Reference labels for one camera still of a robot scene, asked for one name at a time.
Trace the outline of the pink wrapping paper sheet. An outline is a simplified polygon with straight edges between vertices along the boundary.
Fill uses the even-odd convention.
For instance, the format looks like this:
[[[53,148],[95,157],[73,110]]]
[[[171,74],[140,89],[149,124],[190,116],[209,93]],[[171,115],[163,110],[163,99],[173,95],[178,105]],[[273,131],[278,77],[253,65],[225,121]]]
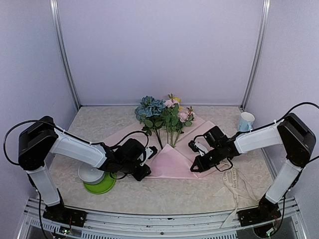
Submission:
[[[192,126],[184,128],[184,134],[179,137],[176,146],[173,148],[165,141],[166,131],[161,129],[161,140],[163,149],[161,150],[160,145],[156,136],[152,135],[149,137],[149,145],[155,146],[158,149],[158,153],[150,159],[146,164],[151,169],[151,174],[146,177],[147,179],[199,179],[203,178],[215,171],[215,167],[202,172],[196,173],[191,172],[190,168],[194,162],[198,153],[195,153],[188,147],[188,143],[195,138],[197,135],[202,135],[208,130],[215,126],[211,121],[204,121],[202,118],[197,117],[193,122]],[[130,132],[141,130],[142,125],[139,122],[131,124],[130,126],[114,133],[107,137],[103,142],[107,146],[113,146],[119,142],[125,135]],[[136,133],[129,135],[128,138],[137,139],[143,145],[146,143],[147,138],[142,133]]]

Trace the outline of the pink fake rose stem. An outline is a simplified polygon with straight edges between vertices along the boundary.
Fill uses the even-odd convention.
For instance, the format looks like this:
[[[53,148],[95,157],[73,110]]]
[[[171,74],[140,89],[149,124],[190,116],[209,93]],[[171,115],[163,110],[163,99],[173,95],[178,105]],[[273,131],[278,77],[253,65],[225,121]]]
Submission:
[[[172,147],[175,147],[185,127],[190,127],[194,121],[195,114],[193,107],[187,107],[185,111],[179,111],[172,122]]]

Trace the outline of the blue fake flower bunch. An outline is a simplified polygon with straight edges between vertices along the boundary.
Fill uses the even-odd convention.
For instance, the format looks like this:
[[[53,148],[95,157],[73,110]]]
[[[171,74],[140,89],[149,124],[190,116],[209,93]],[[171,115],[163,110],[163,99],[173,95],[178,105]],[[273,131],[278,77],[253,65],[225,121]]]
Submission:
[[[140,106],[134,111],[136,119],[140,124],[144,125],[142,131],[146,132],[148,136],[154,134],[161,149],[163,149],[160,136],[160,129],[163,125],[161,114],[164,109],[165,105],[163,100],[155,99],[152,96],[145,96],[142,98]]]

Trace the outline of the pale pink fake flower stem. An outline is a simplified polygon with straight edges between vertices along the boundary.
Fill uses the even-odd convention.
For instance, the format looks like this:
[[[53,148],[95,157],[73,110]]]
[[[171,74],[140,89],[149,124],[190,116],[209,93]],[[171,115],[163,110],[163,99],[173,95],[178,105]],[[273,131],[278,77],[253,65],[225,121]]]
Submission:
[[[165,108],[162,110],[161,117],[164,121],[164,128],[166,130],[166,141],[172,147],[172,122],[179,113],[179,105],[173,100],[173,94],[168,95],[168,100],[165,101]]]

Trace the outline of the yellow fake flower stem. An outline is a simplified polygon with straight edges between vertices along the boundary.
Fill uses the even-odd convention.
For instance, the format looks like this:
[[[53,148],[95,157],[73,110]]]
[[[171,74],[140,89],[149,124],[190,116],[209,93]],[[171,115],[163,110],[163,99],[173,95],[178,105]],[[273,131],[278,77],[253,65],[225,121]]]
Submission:
[[[178,97],[173,97],[173,100],[175,103],[178,103],[178,105],[179,105],[178,110],[181,111],[182,110],[182,106],[180,105],[181,99]]]

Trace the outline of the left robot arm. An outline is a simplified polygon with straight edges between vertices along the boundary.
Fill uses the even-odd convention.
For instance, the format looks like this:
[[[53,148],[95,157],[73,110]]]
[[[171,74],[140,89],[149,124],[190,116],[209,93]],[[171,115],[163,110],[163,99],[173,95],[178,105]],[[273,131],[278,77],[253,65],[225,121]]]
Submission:
[[[18,163],[26,171],[46,207],[57,220],[63,222],[70,216],[62,195],[51,176],[52,167],[63,159],[68,164],[83,163],[102,174],[133,176],[141,181],[149,176],[147,161],[158,152],[149,141],[141,143],[130,135],[108,146],[103,142],[89,142],[72,135],[54,123],[50,116],[24,122],[29,125],[18,138]]]

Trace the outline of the beige printed ribbon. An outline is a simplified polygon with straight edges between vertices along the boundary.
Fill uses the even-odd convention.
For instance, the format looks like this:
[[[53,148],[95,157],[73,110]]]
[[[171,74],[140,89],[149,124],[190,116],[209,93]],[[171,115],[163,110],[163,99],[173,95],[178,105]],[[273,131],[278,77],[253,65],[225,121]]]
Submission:
[[[225,219],[223,224],[221,225],[221,228],[229,227],[231,222],[235,219],[237,215],[237,210],[239,208],[239,197],[251,199],[255,202],[258,202],[258,199],[255,197],[255,194],[253,192],[253,189],[251,185],[247,182],[245,176],[242,174],[241,171],[237,170],[234,167],[231,167],[229,169],[229,173],[227,171],[223,172],[223,183],[224,186],[232,193],[233,200],[235,204],[234,210],[231,212],[231,214]],[[242,191],[238,188],[238,178],[241,179],[244,182],[244,186],[246,188],[245,191]]]

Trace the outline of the green plastic plate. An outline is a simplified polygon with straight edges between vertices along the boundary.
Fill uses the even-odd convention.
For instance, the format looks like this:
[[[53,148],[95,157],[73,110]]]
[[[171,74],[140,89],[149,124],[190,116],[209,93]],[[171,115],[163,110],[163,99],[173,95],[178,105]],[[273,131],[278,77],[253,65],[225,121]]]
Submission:
[[[101,182],[97,184],[88,184],[88,183],[83,183],[84,188],[92,193],[92,194],[104,194],[110,191],[113,186],[115,185],[116,180],[114,179],[116,177],[115,173],[106,173],[104,178],[102,179]]]

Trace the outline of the white ceramic bowl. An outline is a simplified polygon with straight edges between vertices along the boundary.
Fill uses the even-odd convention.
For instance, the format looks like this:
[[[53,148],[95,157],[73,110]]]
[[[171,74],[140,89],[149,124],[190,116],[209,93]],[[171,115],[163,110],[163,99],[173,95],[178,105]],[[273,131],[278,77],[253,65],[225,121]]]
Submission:
[[[105,172],[91,166],[87,163],[82,163],[78,168],[79,178],[86,184],[95,185],[102,181]]]

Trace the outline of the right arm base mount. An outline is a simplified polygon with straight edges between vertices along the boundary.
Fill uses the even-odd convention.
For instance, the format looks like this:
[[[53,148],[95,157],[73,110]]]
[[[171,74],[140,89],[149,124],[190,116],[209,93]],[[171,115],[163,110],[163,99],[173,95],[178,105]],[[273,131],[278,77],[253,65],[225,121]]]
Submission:
[[[282,216],[279,208],[256,207],[238,212],[238,218],[242,227],[259,224],[280,218]]]

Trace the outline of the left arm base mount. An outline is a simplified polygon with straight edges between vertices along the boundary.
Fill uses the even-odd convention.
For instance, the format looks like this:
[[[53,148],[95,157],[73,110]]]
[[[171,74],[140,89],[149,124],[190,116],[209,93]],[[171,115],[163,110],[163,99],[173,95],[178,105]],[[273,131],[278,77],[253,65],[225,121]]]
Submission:
[[[85,211],[71,208],[51,209],[46,207],[43,213],[45,219],[81,228],[84,227],[86,216],[87,213]]]

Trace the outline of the front aluminium rail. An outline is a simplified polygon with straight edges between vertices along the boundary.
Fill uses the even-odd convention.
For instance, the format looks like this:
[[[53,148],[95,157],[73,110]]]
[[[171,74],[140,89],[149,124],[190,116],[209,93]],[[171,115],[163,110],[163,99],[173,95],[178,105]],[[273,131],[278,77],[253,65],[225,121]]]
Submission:
[[[86,209],[82,226],[68,226],[49,219],[39,219],[44,203],[27,201],[17,239],[40,239],[47,236],[65,239],[236,239],[254,235],[254,229],[276,220],[242,226],[238,216],[225,224],[230,211],[184,215],[134,215]]]

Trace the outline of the right aluminium frame post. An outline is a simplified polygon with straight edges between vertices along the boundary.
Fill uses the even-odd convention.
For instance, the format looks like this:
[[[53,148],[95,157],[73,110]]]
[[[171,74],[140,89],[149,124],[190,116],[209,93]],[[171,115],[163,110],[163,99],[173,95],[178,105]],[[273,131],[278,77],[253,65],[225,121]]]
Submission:
[[[262,50],[263,50],[263,43],[264,43],[266,31],[267,31],[270,6],[271,6],[270,0],[263,1],[261,19],[260,19],[259,30],[257,35],[257,43],[256,43],[255,52],[253,56],[252,66],[249,73],[249,79],[245,89],[244,97],[240,106],[243,111],[245,111],[248,106],[248,102],[253,90],[253,85],[256,79],[256,74],[258,71],[258,66],[259,66],[259,62],[260,62]]]

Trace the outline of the aluminium frame post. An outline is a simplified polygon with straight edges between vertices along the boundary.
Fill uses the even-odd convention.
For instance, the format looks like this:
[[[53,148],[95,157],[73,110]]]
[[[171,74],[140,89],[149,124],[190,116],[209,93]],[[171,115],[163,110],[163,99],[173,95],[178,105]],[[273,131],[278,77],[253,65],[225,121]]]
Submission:
[[[70,69],[69,60],[67,57],[67,51],[66,51],[66,47],[65,47],[65,43],[63,39],[63,31],[62,31],[62,25],[61,25],[61,20],[59,15],[58,1],[50,0],[50,8],[51,8],[51,14],[53,18],[54,27],[55,27],[58,47],[59,47],[59,51],[60,51],[60,55],[62,59],[62,64],[63,64],[64,72],[66,75],[66,81],[67,81],[75,108],[77,111],[79,111],[81,108],[81,103],[80,103],[79,96],[75,87],[75,83],[74,83],[71,69]]]
[[[271,6],[270,0],[263,1],[261,19],[260,19],[259,30],[257,35],[257,43],[256,43],[255,52],[253,56],[252,66],[249,73],[249,79],[245,89],[244,97],[240,106],[243,111],[245,111],[248,106],[248,102],[253,90],[253,85],[256,79],[256,74],[258,71],[258,66],[259,66],[259,62],[260,62],[262,50],[263,50],[263,43],[264,43],[266,31],[267,31],[270,6]]]

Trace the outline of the left aluminium frame post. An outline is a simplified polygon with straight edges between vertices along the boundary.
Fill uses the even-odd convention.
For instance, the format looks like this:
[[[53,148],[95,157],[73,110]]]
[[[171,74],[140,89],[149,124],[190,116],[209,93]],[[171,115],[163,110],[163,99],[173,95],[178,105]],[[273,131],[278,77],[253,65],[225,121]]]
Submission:
[[[51,8],[51,14],[53,18],[54,27],[55,27],[58,47],[59,47],[59,51],[60,51],[60,55],[62,59],[62,64],[63,64],[64,72],[66,75],[66,81],[67,81],[75,108],[77,111],[79,111],[81,108],[81,103],[80,103],[79,96],[75,87],[75,83],[74,83],[71,69],[70,69],[69,60],[67,57],[67,51],[66,51],[66,47],[65,47],[65,43],[63,39],[63,31],[62,31],[62,25],[61,25],[61,20],[59,15],[58,1],[50,0],[50,8]]]

